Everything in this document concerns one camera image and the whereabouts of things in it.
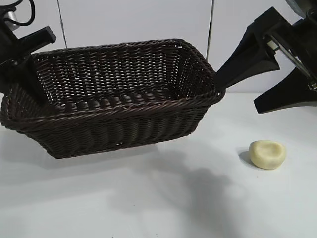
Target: rectangular basket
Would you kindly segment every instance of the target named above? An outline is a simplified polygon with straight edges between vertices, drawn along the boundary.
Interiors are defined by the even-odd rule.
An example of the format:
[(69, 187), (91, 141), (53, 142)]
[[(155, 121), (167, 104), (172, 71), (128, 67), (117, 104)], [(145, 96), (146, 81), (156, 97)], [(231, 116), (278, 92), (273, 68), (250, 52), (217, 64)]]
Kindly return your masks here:
[(55, 158), (188, 135), (224, 95), (205, 58), (180, 39), (62, 49), (33, 59), (49, 103), (39, 106), (11, 85), (0, 120)]

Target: black cable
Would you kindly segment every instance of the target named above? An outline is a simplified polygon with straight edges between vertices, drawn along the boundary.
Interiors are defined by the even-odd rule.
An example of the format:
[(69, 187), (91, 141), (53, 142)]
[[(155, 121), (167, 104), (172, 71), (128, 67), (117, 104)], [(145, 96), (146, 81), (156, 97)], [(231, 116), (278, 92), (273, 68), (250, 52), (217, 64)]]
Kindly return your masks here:
[[(11, 5), (17, 6), (17, 5), (19, 5), (22, 1), (23, 1), (23, 0), (19, 0), (19, 1), (15, 2), (15, 3), (11, 4)], [(35, 5), (34, 5), (33, 0), (29, 0), (29, 1), (30, 1), (30, 6), (31, 6), (31, 17), (30, 17), (30, 20), (28, 20), (27, 22), (17, 22), (17, 21), (14, 21), (14, 20), (10, 19), (10, 18), (5, 18), (5, 19), (3, 19), (3, 21), (9, 21), (9, 22), (11, 22), (12, 24), (15, 24), (15, 25), (18, 25), (18, 26), (28, 26), (28, 25), (31, 25), (32, 22), (33, 22), (34, 19), (35, 19)]]
[(9, 5), (1, 5), (0, 7), (15, 7), (18, 6), (23, 0), (16, 1), (15, 3), (11, 3)]

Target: wicker basket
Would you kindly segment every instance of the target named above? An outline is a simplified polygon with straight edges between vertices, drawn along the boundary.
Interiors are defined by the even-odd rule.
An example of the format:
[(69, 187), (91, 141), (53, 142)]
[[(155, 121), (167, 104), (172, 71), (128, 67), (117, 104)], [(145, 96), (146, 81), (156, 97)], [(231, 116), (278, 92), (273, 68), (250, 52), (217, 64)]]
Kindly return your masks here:
[(224, 91), (204, 57), (180, 39), (92, 46), (33, 55), (49, 103), (19, 85), (0, 120), (55, 158), (172, 140), (192, 133)]

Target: white table surface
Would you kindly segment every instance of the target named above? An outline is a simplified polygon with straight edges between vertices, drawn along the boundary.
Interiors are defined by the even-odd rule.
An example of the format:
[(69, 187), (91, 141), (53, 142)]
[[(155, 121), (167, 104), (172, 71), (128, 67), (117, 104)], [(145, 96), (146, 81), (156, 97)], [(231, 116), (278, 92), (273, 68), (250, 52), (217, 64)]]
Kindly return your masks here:
[[(227, 94), (171, 142), (56, 160), (0, 132), (0, 238), (315, 238), (317, 108), (258, 115)], [(274, 171), (252, 141), (284, 143)]]

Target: black plastic part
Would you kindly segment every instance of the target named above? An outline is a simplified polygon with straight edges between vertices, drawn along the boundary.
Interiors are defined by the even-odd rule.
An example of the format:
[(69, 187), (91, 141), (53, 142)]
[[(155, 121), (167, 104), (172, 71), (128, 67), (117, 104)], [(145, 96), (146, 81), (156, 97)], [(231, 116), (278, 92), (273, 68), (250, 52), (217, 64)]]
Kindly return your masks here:
[(3, 19), (8, 11), (15, 10), (15, 7), (0, 6), (0, 92), (7, 93), (9, 84), (18, 83), (39, 104), (44, 104), (48, 99), (37, 79), (30, 54), (54, 43), (56, 36), (50, 27), (45, 27), (18, 39)]
[(283, 81), (254, 100), (258, 113), (284, 108), (317, 106), (317, 92), (307, 86), (305, 76), (295, 68)]
[(225, 89), (251, 76), (279, 70), (274, 54), (255, 34), (254, 25), (249, 26), (235, 52), (216, 73), (216, 86)]
[(251, 76), (279, 70), (275, 51), (267, 45), (267, 36), (285, 23), (286, 20), (273, 7), (259, 16), (247, 28), (232, 56), (216, 73), (216, 86), (225, 89)]

